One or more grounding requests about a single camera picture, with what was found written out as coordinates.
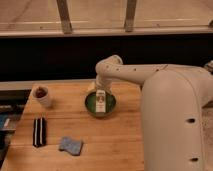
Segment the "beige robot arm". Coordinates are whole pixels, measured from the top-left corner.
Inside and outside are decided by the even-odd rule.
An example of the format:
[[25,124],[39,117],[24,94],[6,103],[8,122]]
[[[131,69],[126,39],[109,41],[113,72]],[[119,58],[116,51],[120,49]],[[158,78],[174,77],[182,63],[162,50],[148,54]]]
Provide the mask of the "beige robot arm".
[[115,108],[114,79],[141,87],[145,171],[205,171],[202,108],[213,101],[213,74],[197,66],[125,65],[113,55],[96,64],[94,88],[85,99],[91,115]]

